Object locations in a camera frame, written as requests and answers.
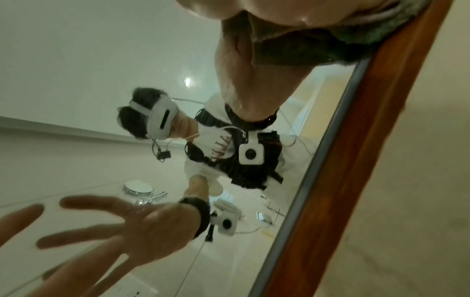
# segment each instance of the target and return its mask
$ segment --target white t-shirt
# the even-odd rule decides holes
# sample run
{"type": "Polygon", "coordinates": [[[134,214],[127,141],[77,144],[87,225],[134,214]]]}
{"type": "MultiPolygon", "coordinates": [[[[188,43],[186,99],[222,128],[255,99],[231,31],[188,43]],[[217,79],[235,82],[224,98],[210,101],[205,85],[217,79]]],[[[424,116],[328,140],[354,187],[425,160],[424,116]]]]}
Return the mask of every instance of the white t-shirt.
{"type": "MultiPolygon", "coordinates": [[[[225,102],[219,94],[215,94],[204,103],[204,109],[215,118],[230,123],[230,119],[225,112],[225,102]]],[[[231,134],[228,131],[217,129],[215,127],[207,127],[199,124],[199,136],[194,139],[193,144],[202,150],[204,155],[211,160],[219,158],[229,158],[235,153],[235,147],[231,134]]],[[[292,203],[300,183],[304,178],[310,161],[315,153],[319,141],[305,137],[292,135],[281,135],[281,143],[283,144],[282,152],[279,157],[279,164],[276,172],[283,178],[283,182],[279,183],[271,177],[264,184],[266,189],[263,194],[271,200],[275,207],[286,213],[292,203]]],[[[209,182],[209,193],[211,196],[219,196],[222,194],[223,188],[217,179],[220,176],[226,176],[224,172],[209,167],[204,163],[194,162],[189,159],[185,162],[185,173],[188,178],[194,175],[202,175],[209,182]]]]}

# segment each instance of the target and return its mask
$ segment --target black wristband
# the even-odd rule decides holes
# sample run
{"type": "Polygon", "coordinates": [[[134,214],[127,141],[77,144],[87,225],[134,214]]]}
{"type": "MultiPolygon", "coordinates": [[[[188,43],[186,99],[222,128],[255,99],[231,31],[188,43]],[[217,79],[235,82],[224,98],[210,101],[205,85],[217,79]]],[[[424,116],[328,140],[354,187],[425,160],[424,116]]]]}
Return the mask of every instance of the black wristband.
{"type": "Polygon", "coordinates": [[[209,223],[211,222],[211,206],[204,200],[194,197],[185,197],[180,200],[180,203],[185,203],[194,206],[201,214],[201,225],[199,226],[199,229],[197,230],[196,235],[194,237],[196,238],[201,235],[204,231],[206,231],[207,227],[209,226],[209,223]]]}

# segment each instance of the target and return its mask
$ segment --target white vr headset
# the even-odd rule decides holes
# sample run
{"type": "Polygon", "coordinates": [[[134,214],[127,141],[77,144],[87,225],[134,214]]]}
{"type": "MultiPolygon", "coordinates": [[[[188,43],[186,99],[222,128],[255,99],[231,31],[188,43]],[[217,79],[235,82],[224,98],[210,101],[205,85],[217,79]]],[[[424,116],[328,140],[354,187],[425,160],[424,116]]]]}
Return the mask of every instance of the white vr headset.
{"type": "Polygon", "coordinates": [[[129,102],[129,107],[148,117],[147,137],[165,140],[170,136],[171,124],[179,111],[178,104],[170,97],[162,94],[151,110],[135,101],[129,102]]]}

